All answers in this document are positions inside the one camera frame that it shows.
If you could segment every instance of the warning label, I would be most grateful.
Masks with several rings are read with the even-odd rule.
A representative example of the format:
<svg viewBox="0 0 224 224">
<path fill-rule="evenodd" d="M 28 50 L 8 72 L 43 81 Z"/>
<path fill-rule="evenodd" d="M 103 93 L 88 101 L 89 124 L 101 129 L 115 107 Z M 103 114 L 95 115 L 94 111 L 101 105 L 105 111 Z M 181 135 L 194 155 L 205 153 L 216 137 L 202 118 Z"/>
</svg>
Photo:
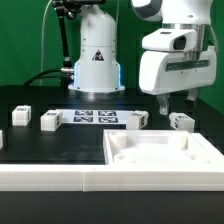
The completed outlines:
<svg viewBox="0 0 224 224">
<path fill-rule="evenodd" d="M 104 61 L 103 55 L 101 54 L 100 50 L 98 50 L 94 55 L 93 61 Z"/>
</svg>

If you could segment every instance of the white 3d-printed block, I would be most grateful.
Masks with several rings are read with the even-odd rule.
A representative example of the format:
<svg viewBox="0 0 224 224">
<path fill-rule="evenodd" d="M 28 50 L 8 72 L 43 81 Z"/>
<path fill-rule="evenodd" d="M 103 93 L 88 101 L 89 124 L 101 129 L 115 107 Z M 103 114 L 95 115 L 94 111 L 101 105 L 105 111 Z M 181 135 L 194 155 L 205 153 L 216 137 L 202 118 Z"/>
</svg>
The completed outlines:
<svg viewBox="0 0 224 224">
<path fill-rule="evenodd" d="M 2 136 L 2 131 L 0 131 L 0 149 L 3 147 L 3 136 Z"/>
<path fill-rule="evenodd" d="M 13 126 L 26 126 L 31 119 L 31 106 L 17 106 L 12 112 Z"/>
<path fill-rule="evenodd" d="M 41 116 L 42 131 L 56 131 L 62 123 L 62 112 L 58 110 L 49 110 Z"/>
<path fill-rule="evenodd" d="M 149 113 L 146 111 L 134 111 L 127 118 L 126 129 L 140 130 L 147 125 Z"/>
<path fill-rule="evenodd" d="M 171 113 L 170 116 L 170 126 L 176 130 L 188 131 L 190 133 L 194 132 L 195 120 L 190 118 L 184 113 Z"/>
</svg>

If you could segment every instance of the white platform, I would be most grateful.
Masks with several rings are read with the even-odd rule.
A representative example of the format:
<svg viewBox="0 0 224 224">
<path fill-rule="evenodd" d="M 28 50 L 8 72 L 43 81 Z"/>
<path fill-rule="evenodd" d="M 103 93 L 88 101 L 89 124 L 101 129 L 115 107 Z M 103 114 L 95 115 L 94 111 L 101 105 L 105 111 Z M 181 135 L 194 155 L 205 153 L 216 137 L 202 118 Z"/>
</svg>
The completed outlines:
<svg viewBox="0 0 224 224">
<path fill-rule="evenodd" d="M 0 190 L 224 191 L 224 156 L 200 134 L 105 130 L 103 137 L 106 165 L 0 165 Z M 130 157 L 114 162 L 117 154 Z"/>
</svg>

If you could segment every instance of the black cable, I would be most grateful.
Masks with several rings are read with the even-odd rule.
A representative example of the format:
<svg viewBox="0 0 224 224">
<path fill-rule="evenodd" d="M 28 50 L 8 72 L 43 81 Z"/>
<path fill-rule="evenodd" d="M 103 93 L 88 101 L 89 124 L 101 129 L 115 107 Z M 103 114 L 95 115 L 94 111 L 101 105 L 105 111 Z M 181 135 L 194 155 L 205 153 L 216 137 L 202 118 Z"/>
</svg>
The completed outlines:
<svg viewBox="0 0 224 224">
<path fill-rule="evenodd" d="M 67 78 L 67 79 L 70 79 L 71 77 L 70 76 L 68 76 L 68 75 L 55 75 L 55 76 L 44 76 L 44 77 L 36 77 L 36 78 L 33 78 L 32 79 L 32 82 L 34 81 L 34 80 L 37 80 L 37 79 L 61 79 L 61 78 Z M 32 83 L 32 82 L 29 82 L 29 83 L 24 83 L 24 86 L 29 86 L 29 84 L 30 83 Z"/>
<path fill-rule="evenodd" d="M 41 72 L 37 75 L 35 75 L 33 78 L 29 79 L 28 81 L 26 81 L 23 86 L 29 86 L 30 83 L 32 83 L 34 80 L 36 79 L 41 79 L 43 78 L 44 75 L 50 74 L 50 73 L 55 73 L 55 72 L 61 72 L 60 68 L 56 68 L 56 69 L 49 69 L 47 71 Z"/>
</svg>

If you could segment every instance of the metal bracket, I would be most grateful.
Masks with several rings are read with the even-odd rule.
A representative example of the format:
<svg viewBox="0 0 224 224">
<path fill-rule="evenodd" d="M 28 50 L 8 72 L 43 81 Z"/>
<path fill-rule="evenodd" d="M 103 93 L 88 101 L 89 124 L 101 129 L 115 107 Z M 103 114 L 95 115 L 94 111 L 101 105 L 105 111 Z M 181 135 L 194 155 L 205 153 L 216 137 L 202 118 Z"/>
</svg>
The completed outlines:
<svg viewBox="0 0 224 224">
<path fill-rule="evenodd" d="M 170 94 L 160 94 L 156 96 L 160 108 L 159 108 L 159 113 L 161 115 L 167 115 L 169 112 L 169 100 L 168 98 L 170 98 Z"/>
</svg>

